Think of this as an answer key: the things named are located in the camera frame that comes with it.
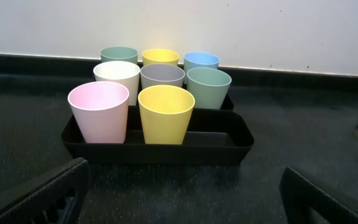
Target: green cup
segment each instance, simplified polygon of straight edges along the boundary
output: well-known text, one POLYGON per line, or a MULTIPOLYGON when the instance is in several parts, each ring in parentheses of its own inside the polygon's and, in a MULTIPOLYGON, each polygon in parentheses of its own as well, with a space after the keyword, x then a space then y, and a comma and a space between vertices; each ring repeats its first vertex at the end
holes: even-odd
POLYGON ((222 106, 231 77, 215 68, 192 68, 187 71, 187 90, 194 96, 195 108, 216 109, 222 106))
POLYGON ((125 61, 137 65, 137 50, 130 47, 109 47, 100 51, 102 62, 125 61))

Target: speckled black surface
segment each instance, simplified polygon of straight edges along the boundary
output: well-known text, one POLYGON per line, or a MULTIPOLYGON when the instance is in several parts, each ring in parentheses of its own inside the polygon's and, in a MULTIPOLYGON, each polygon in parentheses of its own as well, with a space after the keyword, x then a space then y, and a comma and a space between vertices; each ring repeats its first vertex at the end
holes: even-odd
MULTIPOLYGON (((67 94, 91 79, 0 75, 0 192, 71 159, 67 94)), ((358 200, 358 94, 235 86, 255 145, 240 166, 91 166, 79 223, 286 223, 278 184, 299 167, 358 200)))

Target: cup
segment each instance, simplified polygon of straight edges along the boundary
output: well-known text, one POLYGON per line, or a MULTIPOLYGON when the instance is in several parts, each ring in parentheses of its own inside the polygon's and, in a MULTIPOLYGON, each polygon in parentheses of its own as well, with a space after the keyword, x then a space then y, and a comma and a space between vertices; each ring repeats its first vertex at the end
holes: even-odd
POLYGON ((213 54, 204 52, 190 52, 185 54, 184 69, 187 74, 192 68, 206 67, 206 68, 218 68, 219 58, 213 54))
POLYGON ((150 86, 139 93, 140 117, 146 144, 181 144, 195 99, 171 85, 150 86))
POLYGON ((185 71, 174 65, 151 64, 143 66, 140 70, 143 89, 154 85, 182 87, 183 79, 185 79, 185 71))
POLYGON ((143 66, 153 63, 167 63, 178 66, 179 55, 176 52, 165 49, 150 49, 142 53, 143 66))
POLYGON ((137 50, 130 47, 109 47, 100 51, 102 62, 125 61, 137 65, 137 50))
POLYGON ((101 63, 93 69, 96 81, 123 84, 129 90, 129 105, 136 105, 140 68, 130 62, 113 61, 101 63))
POLYGON ((231 83, 231 77, 214 68, 192 68, 187 71, 187 90, 196 99, 195 108, 220 109, 231 83))
POLYGON ((86 143, 123 143, 127 129, 128 89, 114 82, 90 82, 67 97, 86 143))

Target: cup rim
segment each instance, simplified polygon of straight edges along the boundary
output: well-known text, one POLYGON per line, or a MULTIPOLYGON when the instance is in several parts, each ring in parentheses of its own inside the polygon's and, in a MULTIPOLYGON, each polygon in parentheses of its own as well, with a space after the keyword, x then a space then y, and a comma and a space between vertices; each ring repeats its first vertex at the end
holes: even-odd
POLYGON ((139 102, 139 106, 143 106, 144 108, 148 109, 149 111, 152 111, 154 113, 158 113, 158 114, 166 114, 166 115, 175 115, 175 114, 182 114, 182 113, 186 113, 187 111, 189 110, 192 110, 194 108, 194 105, 196 104, 196 100, 193 96, 193 94, 191 94, 189 91, 183 89, 183 88, 180 88, 180 87, 177 87, 177 86, 172 86, 172 85, 154 85, 154 86, 149 86, 147 87, 146 89, 140 91, 140 93, 137 95, 137 101, 139 102), (178 88, 178 89, 181 89, 181 91, 184 91, 186 94, 189 94, 191 96, 191 99, 193 99, 193 104, 191 105, 191 107, 189 107, 187 110, 183 110, 181 112, 176 112, 176 113, 163 113, 163 112, 159 112, 159 111, 155 111, 155 110, 152 110, 150 108, 148 108, 147 106, 145 106, 141 100, 140 100, 140 95, 143 93, 143 91, 145 90, 148 90, 149 88, 161 88, 161 86, 169 86, 169 88, 178 88))
POLYGON ((199 65, 215 65, 215 64, 218 64, 218 63, 221 61, 221 59, 220 59, 218 56, 216 56, 216 55, 214 55, 214 54, 211 54, 211 53, 207 53, 207 52, 187 52, 183 58, 184 58, 185 60, 189 61, 189 62, 193 62, 193 63, 199 64, 199 65), (211 56, 213 56, 213 57, 216 57, 216 58, 218 59, 218 62, 216 62, 216 63, 198 63, 198 62, 195 62, 195 61, 192 61, 192 60, 187 59, 187 58, 186 58, 186 55, 192 54, 192 53, 211 55, 211 56))
POLYGON ((119 60, 119 59, 129 59, 129 58, 132 58, 132 57, 137 57, 138 56, 138 51, 136 49, 133 49, 132 47, 125 47, 125 46, 114 46, 114 47, 108 47, 108 48, 105 48, 105 49, 102 49, 100 51, 100 55, 103 56, 103 57, 106 57, 106 58, 111 58, 111 59, 116 59, 116 60, 119 60), (131 50, 135 50, 136 51, 136 54, 133 55, 133 56, 130 56, 130 57, 109 57, 109 56, 106 56, 104 54, 102 54, 102 51, 104 50, 107 50, 107 49, 114 49, 114 48, 125 48, 125 49, 131 49, 131 50))
POLYGON ((178 53, 174 52, 173 50, 168 50, 168 49, 148 49, 148 50, 145 50, 145 51, 142 52, 142 57, 147 58, 147 59, 149 59, 149 60, 154 60, 154 59, 151 59, 151 58, 146 57, 146 56, 144 55, 146 52, 152 51, 152 50, 164 50, 164 51, 168 51, 168 52, 174 53, 174 54, 177 56, 177 57, 176 57, 175 59, 173 59, 173 60, 159 60, 158 62, 174 62, 174 61, 176 61, 176 60, 179 59, 179 54, 178 54, 178 53))
POLYGON ((140 73, 140 67, 139 67, 138 65, 136 65, 136 64, 134 64, 134 63, 132 63, 132 62, 125 62, 125 61, 102 62, 102 63, 98 64, 97 66, 95 66, 95 67, 93 68, 93 74, 94 74, 94 75, 96 75, 97 77, 100 77, 100 78, 107 79, 107 80, 125 80, 125 79, 128 79, 128 78, 135 77, 135 76, 138 75, 139 73, 140 73), (108 78, 108 77, 102 77, 101 75, 99 75, 99 74, 97 74, 97 73, 95 72, 95 70, 96 70, 97 67, 101 67, 101 66, 103 66, 103 65, 106 65, 107 63, 129 63, 129 64, 131 64, 131 65, 133 65, 133 66, 136 66, 137 70, 136 70, 136 72, 134 72, 133 75, 131 75, 131 76, 129 76, 129 77, 125 77, 125 78, 114 78, 114 79, 108 78))
POLYGON ((180 67, 175 66, 175 65, 162 64, 162 63, 154 63, 154 64, 150 64, 150 65, 145 65, 145 66, 143 66, 143 67, 140 69, 140 75, 142 75, 143 77, 145 77, 145 78, 147 78, 147 79, 149 79, 149 80, 153 80, 153 81, 157 81, 157 82, 175 82, 175 81, 179 81, 179 80, 181 80, 182 78, 184 78, 184 77, 186 76, 186 73, 185 73, 185 71, 184 71, 183 69, 181 69, 180 67), (156 80, 156 79, 154 79, 154 78, 147 77, 147 76, 145 76, 145 75, 142 73, 142 69, 145 68, 145 67, 147 67, 147 66, 151 66, 151 65, 163 65, 163 66, 169 65, 169 66, 175 67, 175 69, 177 68, 177 69, 180 69, 181 71, 183 71, 183 76, 180 77, 180 78, 178 78, 178 79, 176 79, 176 80, 156 80))
POLYGON ((189 69, 189 70, 187 71, 186 76, 187 76, 188 79, 190 79, 191 81, 193 81, 193 82, 195 82, 195 83, 198 83, 198 84, 204 85, 204 86, 210 86, 210 87, 222 87, 222 86, 227 86, 227 85, 230 85, 230 83, 232 82, 231 76, 230 76, 229 74, 227 74, 226 72, 220 71, 220 70, 218 70, 218 69, 215 69, 215 68, 206 68, 206 67, 192 68, 192 69, 189 69), (211 69, 211 70, 216 70, 216 71, 218 71, 219 73, 225 74, 226 76, 228 76, 228 77, 230 78, 230 81, 229 81, 229 83, 223 84, 223 85, 209 85, 209 84, 205 84, 205 83, 200 83, 200 82, 198 82, 198 81, 192 79, 192 78, 189 76, 189 72, 192 71, 192 70, 194 70, 194 69, 208 69, 208 70, 211 69))
POLYGON ((85 83, 85 84, 82 84, 82 85, 79 85, 79 86, 75 87, 75 88, 72 89, 72 91, 68 94, 68 96, 67 96, 67 101, 68 101, 68 103, 70 104, 70 106, 73 106, 73 107, 75 107, 75 108, 77 108, 77 109, 79 109, 79 110, 84 110, 84 111, 104 111, 104 110, 113 109, 113 108, 115 108, 115 107, 118 107, 118 106, 122 105, 125 101, 128 100, 128 98, 129 98, 129 90, 128 90, 128 88, 126 88, 124 85, 122 85, 122 84, 120 84, 120 83, 116 83, 116 82, 110 82, 110 81, 98 81, 98 82, 88 82, 88 83, 85 83), (80 106, 74 105, 74 103, 71 102, 70 96, 71 96, 71 94, 72 94, 76 89, 81 88, 81 87, 86 86, 86 85, 96 85, 96 84, 98 84, 98 83, 109 83, 109 85, 110 85, 110 84, 113 84, 113 85, 120 85, 120 86, 124 87, 124 89, 127 90, 127 96, 125 97, 125 100, 123 100, 122 102, 118 103, 117 105, 109 106, 109 107, 107 107, 107 108, 101 108, 101 109, 82 108, 82 107, 80 107, 80 106))

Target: pink cup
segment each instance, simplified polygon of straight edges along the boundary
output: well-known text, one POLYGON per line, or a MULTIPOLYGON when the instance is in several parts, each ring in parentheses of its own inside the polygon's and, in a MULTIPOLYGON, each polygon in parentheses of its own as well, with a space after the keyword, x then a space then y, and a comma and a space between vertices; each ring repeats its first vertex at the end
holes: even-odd
POLYGON ((68 94, 68 103, 87 143, 123 143, 128 89, 115 82, 90 82, 68 94))

